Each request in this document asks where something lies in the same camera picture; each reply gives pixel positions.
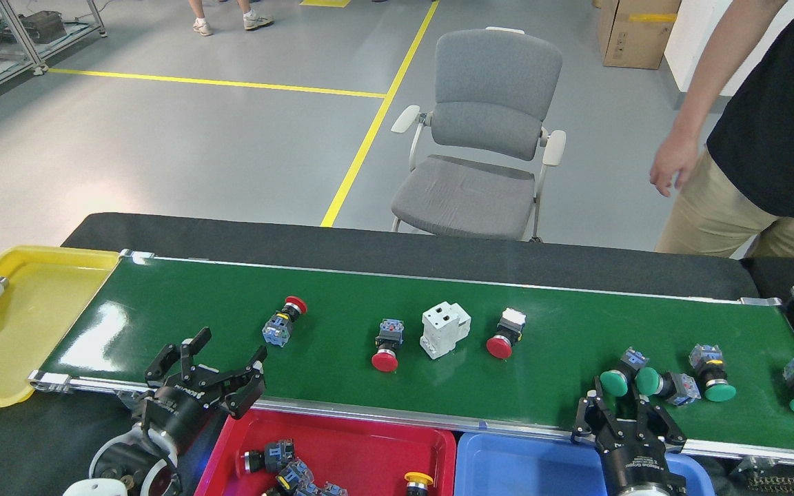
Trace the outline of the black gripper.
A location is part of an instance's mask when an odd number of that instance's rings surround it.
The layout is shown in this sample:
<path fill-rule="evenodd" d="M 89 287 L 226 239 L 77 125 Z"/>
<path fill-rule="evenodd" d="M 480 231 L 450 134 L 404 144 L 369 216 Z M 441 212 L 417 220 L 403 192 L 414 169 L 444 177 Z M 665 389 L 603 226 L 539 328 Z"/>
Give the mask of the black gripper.
<path fill-rule="evenodd" d="M 156 443 L 164 442 L 164 448 L 175 455 L 185 454 L 214 409 L 220 407 L 239 420 L 265 391 L 263 362 L 268 354 L 265 345 L 256 349 L 243 369 L 194 379 L 194 357 L 211 337 L 210 327 L 203 327 L 178 346 L 164 345 L 145 370 L 146 384 L 157 389 L 141 403 L 141 426 L 154 431 L 152 439 Z M 166 373 L 176 362 L 180 364 L 176 379 L 166 380 Z"/>
<path fill-rule="evenodd" d="M 604 395 L 587 391 L 578 402 L 571 441 L 591 442 L 596 436 L 608 492 L 680 490 L 680 476 L 669 471 L 666 451 L 681 452 L 687 437 L 662 406 L 639 400 L 638 421 L 617 421 Z"/>

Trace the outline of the person's right hand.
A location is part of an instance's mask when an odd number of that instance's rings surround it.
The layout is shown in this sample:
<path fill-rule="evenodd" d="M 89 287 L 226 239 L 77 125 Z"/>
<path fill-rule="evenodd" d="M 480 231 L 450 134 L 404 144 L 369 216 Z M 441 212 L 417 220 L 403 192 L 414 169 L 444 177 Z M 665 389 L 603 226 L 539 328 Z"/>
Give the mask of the person's right hand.
<path fill-rule="evenodd" d="M 674 127 L 653 157 L 649 182 L 665 198 L 680 189 L 696 166 L 700 149 L 700 131 Z"/>

